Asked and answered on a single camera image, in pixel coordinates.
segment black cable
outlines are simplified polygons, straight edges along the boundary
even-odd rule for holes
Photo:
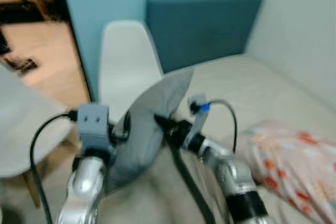
[[[234,109],[232,108],[232,106],[227,101],[225,101],[223,99],[211,100],[211,101],[207,102],[207,104],[222,104],[230,110],[230,113],[231,113],[232,118],[233,118],[233,124],[234,124],[234,136],[233,136],[232,152],[236,153],[236,147],[237,147],[237,117],[236,117]]]
[[[183,178],[189,192],[193,196],[199,210],[201,211],[203,218],[206,224],[216,224],[215,217],[212,214],[208,204],[206,203],[203,195],[199,191],[193,177],[191,176],[188,168],[186,167],[185,163],[182,160],[181,153],[178,149],[172,146],[168,141],[168,146],[172,152],[173,160],[175,167],[180,173],[180,176]]]
[[[42,183],[40,181],[40,178],[38,176],[38,173],[37,173],[37,169],[36,169],[36,165],[35,165],[35,161],[34,161],[34,148],[35,148],[35,143],[36,143],[36,140],[39,136],[39,134],[41,133],[41,131],[49,124],[51,123],[53,120],[55,119],[58,119],[58,118],[63,118],[63,117],[69,117],[69,115],[71,116],[73,111],[69,112],[69,113],[62,113],[62,114],[59,114],[59,115],[55,115],[53,116],[52,118],[50,118],[49,120],[47,120],[44,124],[42,124],[40,126],[40,128],[36,131],[34,137],[33,137],[33,140],[32,140],[32,143],[30,145],[30,153],[29,153],[29,159],[30,159],[30,169],[32,171],[32,174],[33,174],[33,178],[34,178],[34,181],[35,181],[35,184],[36,184],[36,187],[37,187],[37,191],[40,195],[40,198],[41,198],[41,202],[42,202],[42,205],[43,205],[43,209],[44,209],[44,213],[46,215],[46,219],[47,219],[47,223],[48,224],[53,224],[52,222],[52,218],[51,218],[51,213],[50,213],[50,209],[49,209],[49,203],[48,203],[48,200],[47,200],[47,197],[45,195],[45,192],[43,190],[43,187],[42,187]]]

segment gray cloth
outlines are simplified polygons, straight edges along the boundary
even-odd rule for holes
[[[125,144],[117,146],[115,163],[106,177],[106,193],[133,181],[154,162],[163,137],[154,114],[170,116],[179,107],[192,76],[192,69],[167,76],[142,93],[131,105],[130,135]],[[122,127],[123,118],[115,129]]]

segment blue headboard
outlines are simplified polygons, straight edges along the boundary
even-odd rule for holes
[[[241,54],[261,0],[147,0],[164,72]]]

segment white plastic chair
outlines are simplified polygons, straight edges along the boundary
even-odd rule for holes
[[[16,73],[0,64],[0,178],[29,170],[29,148],[37,129],[50,117],[65,110],[60,104],[26,86]],[[35,161],[47,156],[71,130],[71,123],[59,119],[47,126],[35,146]],[[24,176],[34,203],[32,183]]]
[[[140,22],[107,24],[102,39],[99,99],[110,107],[112,122],[117,122],[162,75],[151,35]]]

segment chair leg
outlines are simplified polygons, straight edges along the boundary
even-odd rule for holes
[[[30,170],[24,172],[22,174],[23,176],[23,179],[25,181],[25,184],[26,184],[26,187],[29,191],[29,194],[34,202],[34,206],[36,208],[39,208],[40,207],[40,199],[38,197],[38,193],[37,193],[37,189],[36,189],[36,186],[34,184],[34,180],[33,180],[33,177],[31,175],[31,172]]]

